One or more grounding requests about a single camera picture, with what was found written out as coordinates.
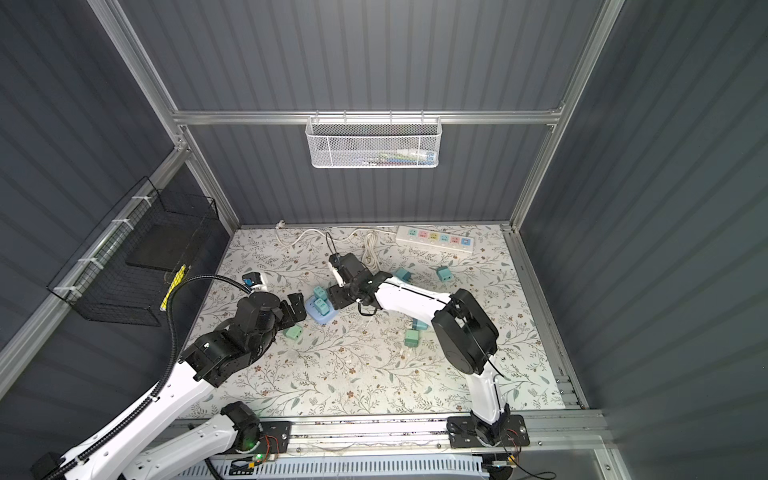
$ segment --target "corrugated wall panel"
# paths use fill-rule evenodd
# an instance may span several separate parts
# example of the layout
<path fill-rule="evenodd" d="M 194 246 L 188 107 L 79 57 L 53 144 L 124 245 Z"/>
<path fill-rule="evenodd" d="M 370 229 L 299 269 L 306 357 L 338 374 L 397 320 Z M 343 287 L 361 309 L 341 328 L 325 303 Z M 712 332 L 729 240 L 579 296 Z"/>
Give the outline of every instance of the corrugated wall panel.
<path fill-rule="evenodd" d="M 123 2 L 184 110 L 556 108 L 599 6 Z"/>
<path fill-rule="evenodd" d="M 201 195 L 182 167 L 168 190 Z M 219 223 L 193 265 L 213 273 L 229 235 Z M 191 283 L 174 301 L 178 336 L 186 336 L 209 283 Z M 99 323 L 71 312 L 0 402 L 0 475 L 29 480 L 46 452 L 65 452 L 146 392 L 168 360 L 167 327 Z"/>
<path fill-rule="evenodd" d="M 445 126 L 437 168 L 318 169 L 300 126 L 194 126 L 243 224 L 508 220 L 545 125 Z"/>
<path fill-rule="evenodd" d="M 633 478 L 764 476 L 767 25 L 628 2 L 522 228 Z"/>
<path fill-rule="evenodd" d="M 0 346 L 172 148 L 86 2 L 0 2 Z"/>

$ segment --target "table surface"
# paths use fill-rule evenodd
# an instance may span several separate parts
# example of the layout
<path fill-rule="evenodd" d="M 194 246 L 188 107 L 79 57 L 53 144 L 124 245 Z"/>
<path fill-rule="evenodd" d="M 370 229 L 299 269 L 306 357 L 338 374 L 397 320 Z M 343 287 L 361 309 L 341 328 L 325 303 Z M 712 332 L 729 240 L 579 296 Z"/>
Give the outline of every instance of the table surface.
<path fill-rule="evenodd" d="M 469 290 L 499 330 L 495 365 L 507 377 L 500 385 L 509 405 L 519 410 L 564 408 L 499 225 L 426 228 L 473 237 L 475 252 L 460 256 L 401 246 L 394 243 L 394 235 L 379 233 L 376 253 L 382 270 L 403 267 L 413 274 L 411 284 L 433 291 Z M 332 235 L 345 238 L 352 231 L 334 228 Z M 281 230 L 280 238 L 290 243 L 300 232 Z M 323 237 L 308 233 L 286 248 L 275 234 L 238 230 L 218 273 L 239 280 L 252 270 L 261 272 L 270 291 L 281 298 L 300 291 L 308 299 L 315 286 L 331 285 Z M 337 241 L 336 248 L 360 258 L 365 235 L 359 231 L 349 242 Z M 451 270 L 453 280 L 439 280 L 435 271 L 441 266 Z M 214 283 L 187 344 L 231 317 L 240 296 L 234 287 Z M 298 340 L 278 333 L 258 362 L 231 376 L 181 417 L 210 417 L 237 400 L 269 417 L 467 412 L 472 407 L 465 377 L 443 356 L 432 327 L 420 332 L 416 348 L 409 348 L 403 340 L 411 319 L 401 313 L 364 317 L 350 306 L 325 326 L 309 316 L 300 325 Z"/>

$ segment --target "wire basket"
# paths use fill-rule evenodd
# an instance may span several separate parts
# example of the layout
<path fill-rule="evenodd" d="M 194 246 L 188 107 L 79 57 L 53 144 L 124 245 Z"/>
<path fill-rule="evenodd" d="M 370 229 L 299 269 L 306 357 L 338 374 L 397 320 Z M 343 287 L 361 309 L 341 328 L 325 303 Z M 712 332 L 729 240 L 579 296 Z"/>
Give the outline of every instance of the wire basket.
<path fill-rule="evenodd" d="M 153 190 L 125 218 L 113 220 L 118 227 L 91 257 L 77 260 L 80 273 L 70 285 L 59 283 L 59 272 L 48 291 L 88 320 L 159 326 L 160 307 L 176 272 L 183 265 L 187 272 L 194 268 L 217 221 L 211 198 Z M 131 264 L 137 249 L 146 247 L 142 242 L 167 232 L 175 233 L 177 248 L 164 258 L 166 266 Z"/>
<path fill-rule="evenodd" d="M 434 168 L 442 125 L 306 122 L 312 166 L 316 168 Z"/>

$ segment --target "yellow strip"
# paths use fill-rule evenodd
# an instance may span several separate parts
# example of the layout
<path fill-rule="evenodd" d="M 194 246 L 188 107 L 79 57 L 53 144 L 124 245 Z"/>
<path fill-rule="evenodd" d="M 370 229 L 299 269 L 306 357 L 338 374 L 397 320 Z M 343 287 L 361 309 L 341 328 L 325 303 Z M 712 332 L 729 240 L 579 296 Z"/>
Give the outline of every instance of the yellow strip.
<path fill-rule="evenodd" d="M 166 306 L 168 304 L 168 297 L 170 295 L 170 292 L 176 288 L 176 285 L 178 285 L 181 280 L 184 279 L 184 275 L 187 274 L 187 266 L 182 265 L 178 272 L 176 272 L 176 276 L 174 277 L 174 281 L 170 284 L 170 288 L 168 288 L 168 293 L 165 294 L 165 298 L 163 298 L 163 303 L 160 304 L 160 311 L 164 312 L 166 309 Z"/>

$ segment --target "white power strip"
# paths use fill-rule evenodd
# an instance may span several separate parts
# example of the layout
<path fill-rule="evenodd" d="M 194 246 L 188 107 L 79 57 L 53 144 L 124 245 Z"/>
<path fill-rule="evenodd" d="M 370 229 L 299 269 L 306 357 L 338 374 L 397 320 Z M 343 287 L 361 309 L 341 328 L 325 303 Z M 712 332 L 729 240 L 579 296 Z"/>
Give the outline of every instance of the white power strip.
<path fill-rule="evenodd" d="M 397 229 L 395 242 L 400 245 L 414 245 L 441 250 L 443 252 L 456 252 L 472 255 L 475 251 L 475 239 L 463 237 L 453 233 L 425 230 L 418 227 L 400 226 Z"/>

